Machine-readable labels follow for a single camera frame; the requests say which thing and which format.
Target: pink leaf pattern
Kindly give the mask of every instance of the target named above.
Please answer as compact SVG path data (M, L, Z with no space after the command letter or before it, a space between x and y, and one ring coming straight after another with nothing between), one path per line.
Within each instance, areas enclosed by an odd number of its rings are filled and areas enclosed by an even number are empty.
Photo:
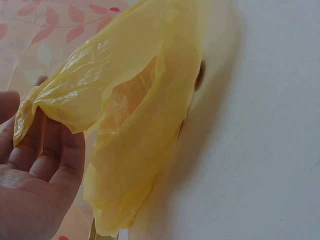
M17 13L19 16L27 16L31 14L35 9L36 7L32 3L30 3L27 6L24 6L23 8L19 9Z
M6 23L0 23L0 32L6 32L8 25Z
M41 31L39 31L33 38L33 40L31 41L31 44L36 44L40 41L42 41L43 39L46 39L47 37L50 36L50 34L52 34L52 32L54 31L54 27L48 27L45 28Z
M85 32L85 26L79 25L75 28L71 29L68 34L66 35L65 42L67 44L71 43L73 40L80 37Z
M46 22L50 26L57 26L59 23L59 16L51 6L46 9Z
M5 8L9 3L9 0L3 0L2 1L2 8Z
M77 24L85 23L85 13L81 9L73 5L70 5L68 12L69 12L69 17L73 22Z
M110 8L110 10L112 12L120 12L120 9L118 7L112 7L112 8Z
M92 11L94 11L96 14L106 15L109 10L103 6L98 6L95 4L90 4L89 7Z
M112 17L106 16L102 18L102 20L99 22L98 27L96 29L96 32L100 32L105 26L107 26L112 21Z

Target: translucent plastic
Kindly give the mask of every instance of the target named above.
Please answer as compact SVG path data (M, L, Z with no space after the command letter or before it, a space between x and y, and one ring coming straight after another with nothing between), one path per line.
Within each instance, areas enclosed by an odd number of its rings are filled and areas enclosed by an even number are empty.
M141 0L21 103L14 144L36 108L73 133L98 129L84 197L96 230L127 228L175 151L194 94L210 0Z

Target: hand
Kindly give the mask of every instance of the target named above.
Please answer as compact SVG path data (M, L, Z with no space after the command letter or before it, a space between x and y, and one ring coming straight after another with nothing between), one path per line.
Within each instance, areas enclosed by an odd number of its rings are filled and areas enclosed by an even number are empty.
M0 92L0 124L19 103L19 94ZM50 240L82 181L84 135L72 135L38 109L27 135L13 148L14 124L12 117L0 130L0 239Z

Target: yellow plastic bag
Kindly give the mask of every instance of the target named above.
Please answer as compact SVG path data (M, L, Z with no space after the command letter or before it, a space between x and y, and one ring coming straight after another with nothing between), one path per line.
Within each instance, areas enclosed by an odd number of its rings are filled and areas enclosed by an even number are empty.
M141 0L74 52L21 103L17 145L37 107L98 135L84 177L96 230L130 226L174 154L194 94L211 0Z

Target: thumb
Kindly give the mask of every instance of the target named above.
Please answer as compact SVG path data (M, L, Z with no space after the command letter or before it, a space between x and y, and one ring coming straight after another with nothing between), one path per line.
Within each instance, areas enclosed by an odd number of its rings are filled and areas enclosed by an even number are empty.
M0 124L9 120L18 110L20 95L16 91L0 91Z

